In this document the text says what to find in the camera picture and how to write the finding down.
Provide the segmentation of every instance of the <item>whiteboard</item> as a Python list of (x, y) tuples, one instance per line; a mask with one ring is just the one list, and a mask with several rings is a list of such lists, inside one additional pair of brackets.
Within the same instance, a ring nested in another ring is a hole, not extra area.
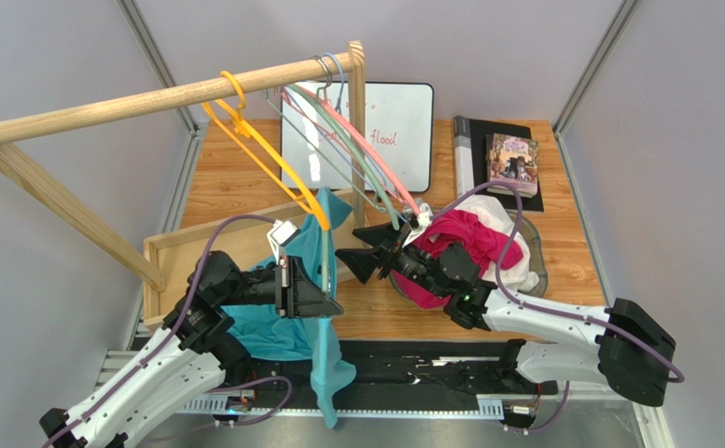
[[(304, 89), (315, 92), (324, 82), (301, 82)], [(340, 92), (340, 82), (327, 89), (328, 99), (335, 105)], [(291, 96), (304, 113), (324, 128), (331, 130), (315, 110), (298, 96)], [(431, 175), (431, 133), (434, 118), (434, 89), (428, 84), (390, 84), (368, 83), (365, 87), (367, 106), (366, 138), (376, 152), (393, 169), (404, 187), (411, 192), (423, 192), (430, 185)], [(352, 169), (343, 159), (348, 154), (338, 146), (340, 154), (319, 133), (313, 124), (287, 104), (283, 104), (285, 116), (298, 129), (316, 144), (320, 151), (334, 162), (343, 172), (352, 178)], [(342, 115), (348, 119), (348, 85), (342, 94)], [(350, 186), (334, 168), (318, 154), (313, 146), (293, 128), (282, 120), (282, 156), (301, 180), (310, 189), (328, 187), (347, 189)], [(289, 187), (296, 184), (284, 172), (282, 181)]]

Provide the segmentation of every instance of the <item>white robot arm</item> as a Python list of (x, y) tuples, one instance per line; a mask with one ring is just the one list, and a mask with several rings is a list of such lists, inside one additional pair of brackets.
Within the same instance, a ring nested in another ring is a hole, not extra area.
[[(79, 404), (45, 414), (45, 448), (133, 448), (189, 400), (241, 383), (250, 356), (227, 333), (234, 321), (221, 306), (273, 304), (285, 318), (340, 315), (340, 305), (309, 280), (300, 259), (279, 250), (295, 230), (288, 227), (278, 238), (283, 228), (270, 232), (280, 262), (264, 269), (242, 272), (229, 255), (210, 252), (203, 270), (189, 278), (188, 296), (130, 363)], [(444, 311), (466, 329), (516, 331), (546, 341), (509, 341), (501, 357), (509, 371), (531, 383), (600, 383), (632, 401), (661, 406), (667, 384), (675, 380), (669, 371), (679, 376), (669, 367), (674, 339), (631, 301), (577, 306), (506, 291), (478, 278), (479, 266), (461, 245), (451, 245), (438, 259), (408, 245), (410, 226), (394, 231), (387, 224), (354, 234), (371, 248), (338, 249), (336, 255), (362, 283), (376, 270), (380, 278), (395, 271), (439, 297), (450, 296)]]
[[(577, 306), (506, 291), (480, 280), (481, 268), (460, 244), (437, 259), (407, 245), (418, 227), (354, 230), (371, 248), (339, 249), (337, 257), (363, 284), (377, 270), (379, 278), (395, 271), (437, 297), (450, 297), (444, 311), (461, 327), (516, 331), (546, 341), (521, 341), (513, 359), (512, 368), (533, 383), (606, 384), (627, 399), (661, 406), (667, 384), (681, 381), (671, 364), (674, 339), (634, 302)], [(669, 371), (677, 378), (669, 378)]]

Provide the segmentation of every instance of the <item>gray wall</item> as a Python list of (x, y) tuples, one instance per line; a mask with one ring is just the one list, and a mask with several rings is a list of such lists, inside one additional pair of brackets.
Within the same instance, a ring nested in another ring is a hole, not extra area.
[[(178, 83), (343, 52), (359, 39), (368, 79), (428, 82), (436, 116), (550, 119), (619, 0), (138, 0)], [(259, 94), (248, 116), (274, 118)], [(202, 108), (196, 117), (207, 120)]]
[(643, 2), (565, 144), (610, 295), (677, 340), (676, 446), (725, 446), (725, 2)]
[[(114, 2), (0, 2), (0, 119), (158, 87)], [(185, 141), (167, 112), (19, 146), (140, 246)], [(42, 413), (89, 393), (140, 285), (0, 175), (0, 446), (40, 446)]]

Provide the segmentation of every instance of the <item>book cover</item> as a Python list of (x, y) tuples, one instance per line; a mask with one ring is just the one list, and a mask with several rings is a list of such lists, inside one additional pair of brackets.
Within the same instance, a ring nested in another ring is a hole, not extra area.
[[(489, 180), (511, 184), (520, 196), (532, 198), (538, 192), (538, 142), (529, 138), (495, 133), (486, 136), (489, 148)], [(490, 191), (513, 194), (502, 187)]]
[[(489, 180), (486, 136), (495, 133), (522, 138), (531, 138), (532, 136), (530, 128), (526, 126), (484, 119), (468, 119), (462, 116), (456, 116), (453, 119), (453, 164), (456, 174), (456, 197)], [(537, 186), (536, 196), (523, 198), (524, 210), (544, 211), (544, 202), (541, 197), (541, 180), (539, 180)], [(478, 194), (496, 197), (509, 210), (514, 210), (517, 207), (516, 199), (508, 194), (486, 190)]]

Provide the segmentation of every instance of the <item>wooden rod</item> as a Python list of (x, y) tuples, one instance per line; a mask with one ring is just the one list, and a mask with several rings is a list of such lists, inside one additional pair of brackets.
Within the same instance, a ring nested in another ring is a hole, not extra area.
[(111, 229), (86, 204), (12, 143), (0, 145), (0, 172), (53, 213), (102, 248), (157, 291), (166, 280), (130, 243)]
[[(348, 79), (348, 112), (351, 125), (359, 131), (362, 136), (365, 133), (365, 51), (362, 44), (358, 41), (348, 43), (348, 54), (351, 55), (351, 76)], [(365, 157), (365, 151), (360, 150), (362, 157)], [(356, 160), (353, 161), (356, 171), (353, 172), (351, 181), (356, 186), (352, 196), (351, 205), (354, 207), (354, 227), (359, 229), (365, 227), (365, 198), (362, 197), (365, 191), (365, 179), (358, 173), (362, 173), (362, 165)]]
[[(349, 53), (341, 53), (336, 56), (343, 70), (353, 70), (352, 57)], [(329, 63), (328, 66), (333, 74), (340, 73), (334, 63)], [(241, 89), (245, 93), (250, 93), (308, 79), (322, 79), (324, 76), (323, 66), (318, 61), (308, 60), (237, 74), (235, 79), (238, 80)], [(235, 89), (228, 80), (224, 77), (217, 77), (100, 103), (56, 110), (20, 119), (7, 119), (0, 121), (0, 144), (72, 131), (73, 129), (129, 119), (186, 105), (196, 105), (218, 98), (227, 98), (235, 94)]]

